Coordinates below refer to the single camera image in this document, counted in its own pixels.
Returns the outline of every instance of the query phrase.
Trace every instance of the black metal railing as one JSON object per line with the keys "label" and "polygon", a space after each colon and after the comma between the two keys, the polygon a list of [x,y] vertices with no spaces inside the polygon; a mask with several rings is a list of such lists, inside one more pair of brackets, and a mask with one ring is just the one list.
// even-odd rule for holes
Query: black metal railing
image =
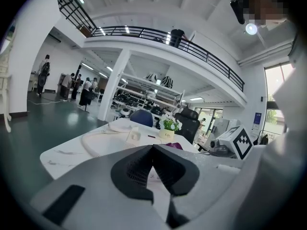
{"label": "black metal railing", "polygon": [[94,31],[92,36],[130,36],[168,44],[170,46],[186,51],[187,53],[207,62],[209,65],[229,78],[230,81],[233,82],[243,92],[243,80],[229,66],[227,66],[224,62],[222,62],[218,57],[210,53],[208,50],[179,36],[175,36],[160,30],[139,26],[99,27],[96,29],[96,31]]}
{"label": "black metal railing", "polygon": [[93,36],[97,26],[78,0],[58,0],[59,10],[86,37]]}

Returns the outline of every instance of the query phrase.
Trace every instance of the potted plant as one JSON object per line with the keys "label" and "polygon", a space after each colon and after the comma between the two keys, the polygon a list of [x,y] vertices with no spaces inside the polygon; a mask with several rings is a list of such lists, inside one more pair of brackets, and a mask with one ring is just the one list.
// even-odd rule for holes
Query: potted plant
{"label": "potted plant", "polygon": [[175,131],[181,130],[182,127],[182,123],[180,121],[167,114],[163,114],[160,117],[159,125],[159,137],[168,140],[172,140],[174,138]]}

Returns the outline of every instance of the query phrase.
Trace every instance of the purple cloth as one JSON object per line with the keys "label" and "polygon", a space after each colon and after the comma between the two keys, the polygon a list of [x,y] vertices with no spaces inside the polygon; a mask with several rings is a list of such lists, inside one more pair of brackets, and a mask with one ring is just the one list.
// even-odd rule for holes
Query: purple cloth
{"label": "purple cloth", "polygon": [[167,144],[165,144],[166,146],[169,146],[169,147],[172,147],[172,148],[177,148],[177,149],[179,149],[179,150],[183,150],[182,149],[182,146],[178,143],[178,142],[176,142],[176,143],[167,143]]}

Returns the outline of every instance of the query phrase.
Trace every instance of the green tree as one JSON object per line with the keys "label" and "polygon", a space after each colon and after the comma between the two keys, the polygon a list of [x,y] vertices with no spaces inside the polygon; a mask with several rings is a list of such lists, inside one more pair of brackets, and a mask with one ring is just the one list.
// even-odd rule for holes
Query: green tree
{"label": "green tree", "polygon": [[[269,102],[274,101],[273,96],[270,95],[270,94],[268,95],[268,101]],[[275,125],[277,123],[277,118],[275,117],[275,115],[276,115],[275,110],[267,110],[267,118],[266,118],[265,122]]]}

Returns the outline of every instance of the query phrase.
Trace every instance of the white plant pot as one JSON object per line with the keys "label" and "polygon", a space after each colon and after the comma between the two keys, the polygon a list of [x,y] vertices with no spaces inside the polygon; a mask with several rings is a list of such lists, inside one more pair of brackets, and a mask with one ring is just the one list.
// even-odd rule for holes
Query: white plant pot
{"label": "white plant pot", "polygon": [[161,129],[159,131],[159,137],[172,141],[174,139],[175,132],[173,130]]}

